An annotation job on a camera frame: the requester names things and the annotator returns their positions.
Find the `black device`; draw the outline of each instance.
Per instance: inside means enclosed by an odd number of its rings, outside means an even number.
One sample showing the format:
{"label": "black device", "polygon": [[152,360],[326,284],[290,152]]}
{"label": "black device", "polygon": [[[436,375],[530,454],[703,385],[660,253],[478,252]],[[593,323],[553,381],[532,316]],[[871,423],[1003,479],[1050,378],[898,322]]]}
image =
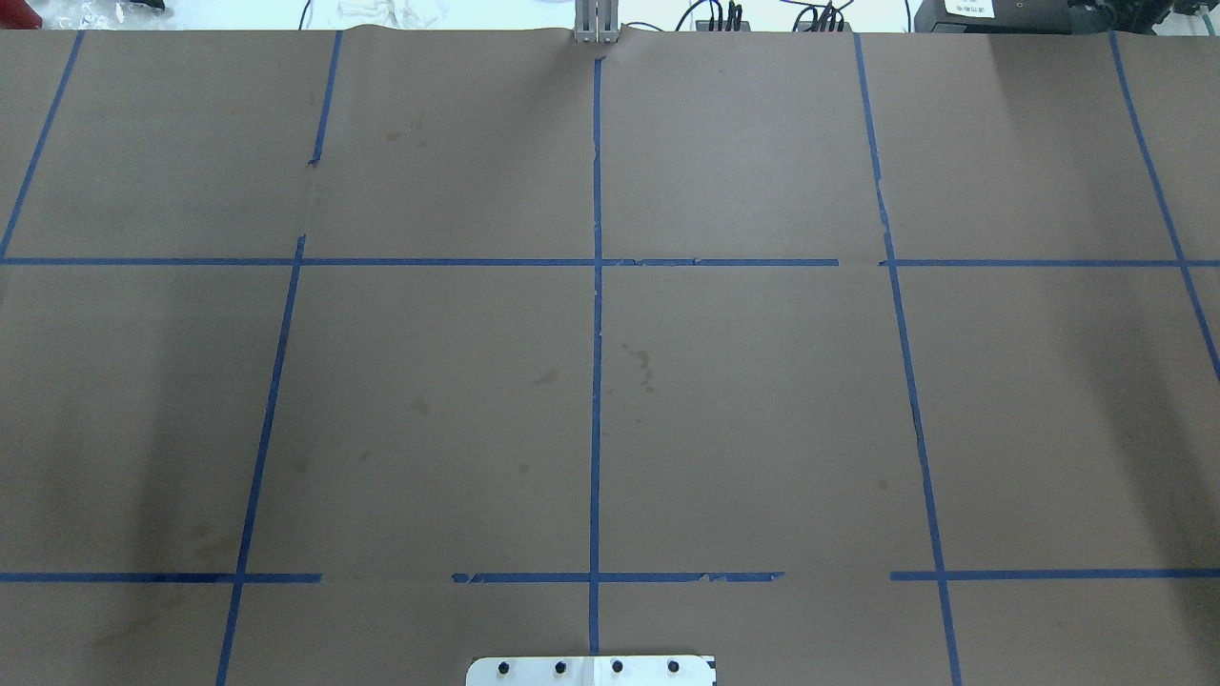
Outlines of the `black device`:
{"label": "black device", "polygon": [[1068,11],[1068,0],[924,0],[915,12],[915,31],[916,33],[1072,33],[1072,21]]}

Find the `blue tape line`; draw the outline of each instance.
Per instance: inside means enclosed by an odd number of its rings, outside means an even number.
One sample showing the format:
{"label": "blue tape line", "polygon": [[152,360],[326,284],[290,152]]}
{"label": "blue tape line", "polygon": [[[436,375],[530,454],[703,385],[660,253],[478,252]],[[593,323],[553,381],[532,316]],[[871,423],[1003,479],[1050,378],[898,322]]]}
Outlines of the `blue tape line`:
{"label": "blue tape line", "polygon": [[[588,258],[306,258],[304,266],[593,267]],[[4,258],[6,266],[292,266],[289,258]],[[833,259],[615,259],[603,267],[837,267]]]}
{"label": "blue tape line", "polygon": [[[915,366],[911,363],[910,338],[906,334],[906,315],[903,310],[903,294],[898,283],[898,256],[894,251],[894,239],[889,226],[889,211],[881,193],[881,154],[877,149],[877,132],[872,120],[872,101],[869,98],[869,78],[864,66],[864,46],[860,34],[853,33],[855,42],[855,63],[860,74],[860,98],[864,101],[864,122],[869,134],[869,153],[872,159],[872,181],[877,192],[877,210],[881,225],[884,227],[886,260],[889,264],[889,288],[894,298],[894,315],[898,320],[898,339],[903,350],[903,369],[906,374],[906,395],[911,405],[911,421],[915,425],[915,444],[919,449],[920,471],[924,475],[924,505],[927,511],[927,529],[932,540],[932,559],[938,572],[944,571],[944,553],[941,548],[941,525],[936,514],[936,497],[932,492],[932,470],[927,460],[927,443],[924,437],[924,419],[919,404],[919,389],[915,386]],[[958,638],[953,626],[953,609],[949,604],[949,585],[944,580],[938,583],[941,597],[941,620],[944,624],[944,643],[949,657],[949,675],[953,686],[961,686],[961,665],[958,659]]]}
{"label": "blue tape line", "polygon": [[38,161],[43,157],[43,148],[46,145],[46,137],[51,133],[51,123],[55,122],[55,114],[60,110],[60,101],[63,100],[63,92],[68,88],[68,78],[72,77],[72,67],[76,66],[77,55],[81,54],[81,43],[84,40],[84,32],[78,31],[76,40],[72,42],[72,51],[68,52],[68,61],[63,65],[63,74],[60,76],[60,87],[55,90],[55,98],[51,100],[51,109],[46,112],[46,120],[43,122],[43,131],[38,134],[38,143],[34,144],[34,154],[29,156],[29,166],[26,167],[26,178],[21,182],[21,189],[17,190],[17,201],[12,205],[12,212],[9,215],[9,225],[5,227],[4,238],[0,239],[0,258],[4,258],[9,253],[9,243],[12,242],[12,232],[17,228],[17,218],[21,217],[21,208],[26,204],[26,194],[29,193],[29,184],[34,181],[34,171],[38,168]]}
{"label": "blue tape line", "polygon": [[[0,583],[232,583],[234,574],[143,571],[6,571]],[[250,574],[246,583],[321,583],[321,574]]]}
{"label": "blue tape line", "polygon": [[589,431],[589,654],[600,648],[601,572],[601,62],[593,61],[593,399]]}
{"label": "blue tape line", "polygon": [[1139,144],[1139,154],[1143,155],[1144,166],[1148,168],[1148,178],[1152,181],[1153,192],[1157,194],[1157,204],[1160,205],[1160,216],[1165,220],[1165,229],[1169,231],[1169,242],[1174,244],[1174,254],[1177,255],[1182,270],[1182,282],[1186,284],[1186,293],[1191,297],[1191,306],[1194,309],[1194,319],[1199,322],[1199,331],[1203,333],[1203,343],[1207,345],[1208,355],[1211,358],[1211,369],[1216,380],[1220,380],[1220,354],[1216,354],[1216,344],[1211,338],[1211,327],[1208,326],[1208,317],[1203,312],[1203,303],[1194,289],[1194,278],[1186,265],[1186,254],[1182,250],[1182,242],[1177,237],[1177,228],[1174,226],[1174,216],[1169,211],[1169,201],[1165,200],[1165,190],[1160,186],[1160,176],[1157,173],[1157,165],[1152,161],[1152,153],[1148,151],[1148,142],[1143,135],[1143,127],[1139,126],[1139,115],[1136,114],[1135,100],[1131,99],[1131,88],[1127,84],[1127,72],[1122,67],[1122,55],[1119,52],[1119,37],[1110,31],[1110,52],[1114,55],[1114,70],[1119,74],[1119,85],[1122,88],[1122,100],[1127,104],[1127,115],[1131,117],[1131,129],[1136,134]]}
{"label": "blue tape line", "polygon": [[306,266],[590,267],[589,259],[548,258],[309,258]]}
{"label": "blue tape line", "polygon": [[279,342],[276,345],[276,363],[271,369],[271,385],[267,389],[267,409],[262,416],[259,453],[254,461],[254,476],[250,480],[250,498],[245,507],[245,526],[242,530],[242,547],[237,555],[237,579],[233,583],[233,596],[229,599],[228,621],[224,625],[224,642],[221,646],[220,668],[216,670],[216,686],[224,686],[224,681],[228,679],[228,663],[229,657],[233,654],[233,635],[237,631],[237,618],[242,608],[242,587],[244,585],[245,566],[250,559],[254,519],[259,511],[259,496],[262,492],[262,472],[267,463],[267,448],[271,446],[271,427],[276,421],[276,403],[279,400],[279,377],[284,370],[284,354],[288,352],[288,331],[293,322],[293,306],[296,303],[296,283],[300,280],[304,254],[305,237],[301,236],[296,239],[293,272],[288,278],[288,297],[284,299],[284,315],[279,321]]}
{"label": "blue tape line", "polygon": [[290,266],[285,258],[5,258],[6,266]]}
{"label": "blue tape line", "polygon": [[[725,581],[727,583],[770,583],[783,577],[782,571],[603,571],[598,583],[691,583]],[[515,574],[455,574],[454,583],[587,583],[592,575],[583,571],[532,571]]]}
{"label": "blue tape line", "polygon": [[520,574],[455,574],[454,583],[588,583],[583,571],[538,571]]}
{"label": "blue tape line", "polygon": [[601,572],[603,583],[691,583],[723,581],[727,583],[770,583],[783,577],[782,571],[642,571]]}
{"label": "blue tape line", "polygon": [[1177,260],[884,260],[898,267],[1179,267]]}
{"label": "blue tape line", "polygon": [[892,571],[891,581],[1039,581],[1070,579],[1220,579],[1220,569],[988,569]]}
{"label": "blue tape line", "polygon": [[326,77],[326,96],[322,99],[322,116],[317,121],[317,138],[314,139],[314,156],[310,165],[322,159],[322,142],[326,140],[326,122],[331,117],[331,96],[334,94],[334,74],[339,70],[339,48],[343,45],[343,32],[334,32],[334,46],[331,48],[331,73]]}
{"label": "blue tape line", "polygon": [[837,267],[838,260],[830,259],[643,259],[630,258],[606,260],[609,267]]}

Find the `white label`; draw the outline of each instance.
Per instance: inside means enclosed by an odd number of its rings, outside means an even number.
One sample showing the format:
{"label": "white label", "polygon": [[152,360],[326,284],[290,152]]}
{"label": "white label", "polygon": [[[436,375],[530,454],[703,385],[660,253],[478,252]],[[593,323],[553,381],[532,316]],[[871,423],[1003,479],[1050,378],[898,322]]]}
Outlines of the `white label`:
{"label": "white label", "polygon": [[944,11],[961,17],[996,18],[991,0],[944,0]]}

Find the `wire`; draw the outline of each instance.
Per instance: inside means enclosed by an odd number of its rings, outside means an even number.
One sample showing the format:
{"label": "wire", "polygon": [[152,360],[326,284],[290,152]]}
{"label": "wire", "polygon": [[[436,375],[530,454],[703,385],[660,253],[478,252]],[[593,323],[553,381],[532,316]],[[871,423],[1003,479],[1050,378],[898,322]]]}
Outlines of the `wire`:
{"label": "wire", "polygon": [[305,6],[301,7],[301,21],[296,23],[296,31],[305,28],[305,12],[309,11],[309,6],[314,4],[314,0],[305,0]]}
{"label": "wire", "polygon": [[720,0],[699,0],[694,5],[691,5],[689,7],[687,7],[686,12],[682,12],[682,18],[678,20],[678,26],[673,31],[682,31],[682,24],[686,22],[687,17],[691,16],[691,12],[693,12],[695,7],[698,7],[699,5],[703,5],[704,2],[710,2],[710,5],[708,5],[708,6],[712,7],[715,10],[715,12],[712,13],[712,17],[710,20],[708,20],[708,22],[709,22],[708,23],[708,28],[709,29],[714,29],[715,28],[715,26],[716,26],[716,15],[720,16],[720,21],[721,22],[725,21],[725,6],[720,4]]}

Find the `white metal bracket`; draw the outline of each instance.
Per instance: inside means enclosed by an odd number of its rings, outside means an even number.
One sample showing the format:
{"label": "white metal bracket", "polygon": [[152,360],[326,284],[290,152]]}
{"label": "white metal bracket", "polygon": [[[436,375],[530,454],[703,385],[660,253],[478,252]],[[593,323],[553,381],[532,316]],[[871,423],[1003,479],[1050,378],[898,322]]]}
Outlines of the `white metal bracket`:
{"label": "white metal bracket", "polygon": [[716,686],[716,659],[702,655],[482,658],[466,686]]}
{"label": "white metal bracket", "polygon": [[619,0],[576,0],[577,43],[619,43]]}

